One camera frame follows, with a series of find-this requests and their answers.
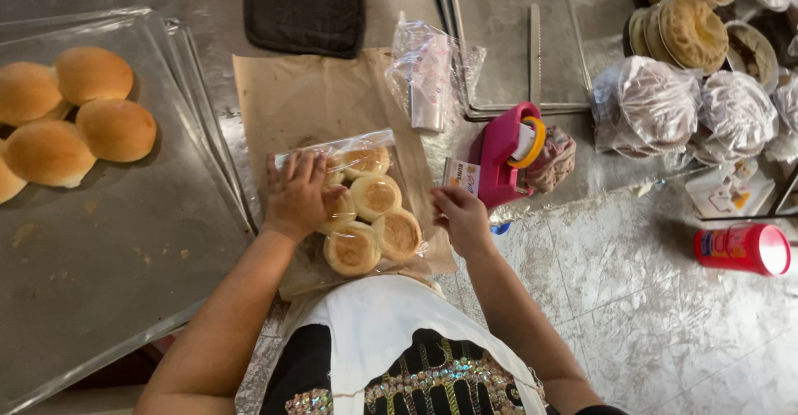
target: parchment paper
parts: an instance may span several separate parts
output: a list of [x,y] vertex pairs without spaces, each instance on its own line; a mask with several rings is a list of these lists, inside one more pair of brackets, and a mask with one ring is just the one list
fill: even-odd
[[[389,48],[363,49],[351,60],[304,54],[278,58],[233,56],[246,144],[262,207],[266,208],[266,155],[302,146],[394,130],[394,160],[406,184],[404,199],[414,208],[429,250],[409,262],[403,274],[425,277],[457,270],[445,230],[433,226],[428,190],[433,185],[419,135],[410,127],[384,82]],[[280,282],[280,297],[347,281],[321,254],[324,236],[313,234],[297,249]]]

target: person's right hand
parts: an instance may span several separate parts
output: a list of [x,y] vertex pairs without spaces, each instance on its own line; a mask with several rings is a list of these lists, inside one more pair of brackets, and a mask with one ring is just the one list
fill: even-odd
[[484,203],[465,189],[451,185],[429,191],[438,211],[435,224],[449,233],[454,251],[466,260],[495,251]]

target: red container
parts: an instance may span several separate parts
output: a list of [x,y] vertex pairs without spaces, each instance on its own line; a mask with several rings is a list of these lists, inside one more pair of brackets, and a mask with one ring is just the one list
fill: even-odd
[[790,268],[790,243],[777,226],[736,223],[726,230],[701,230],[693,239],[704,267],[778,276]]

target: oven mitt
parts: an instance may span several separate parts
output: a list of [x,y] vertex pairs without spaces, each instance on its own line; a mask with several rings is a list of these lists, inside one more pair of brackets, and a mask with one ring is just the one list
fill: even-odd
[[363,43],[364,0],[244,0],[246,37],[289,53],[353,59]]

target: white floor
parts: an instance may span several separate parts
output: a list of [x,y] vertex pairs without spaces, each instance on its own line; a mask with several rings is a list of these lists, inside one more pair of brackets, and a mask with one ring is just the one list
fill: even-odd
[[[683,187],[621,193],[533,216],[494,236],[598,394],[629,413],[798,413],[798,270],[705,269]],[[791,238],[794,231],[788,232]],[[484,325],[464,263],[436,277]],[[237,397],[256,413],[287,306],[272,308]]]

